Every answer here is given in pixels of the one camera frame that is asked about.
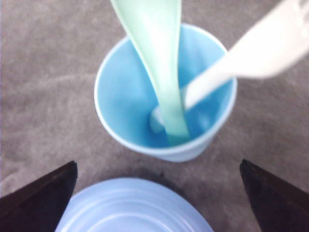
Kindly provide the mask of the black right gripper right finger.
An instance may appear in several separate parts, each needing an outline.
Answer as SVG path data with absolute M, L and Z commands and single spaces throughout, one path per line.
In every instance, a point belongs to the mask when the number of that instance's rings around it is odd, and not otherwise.
M 240 174 L 251 209 L 263 232 L 307 232 L 309 194 L 243 159 Z

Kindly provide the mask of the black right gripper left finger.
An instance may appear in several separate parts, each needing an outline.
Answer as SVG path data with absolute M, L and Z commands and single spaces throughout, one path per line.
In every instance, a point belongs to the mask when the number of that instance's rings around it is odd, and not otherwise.
M 73 194 L 77 163 L 70 161 L 0 199 L 2 232 L 54 232 Z

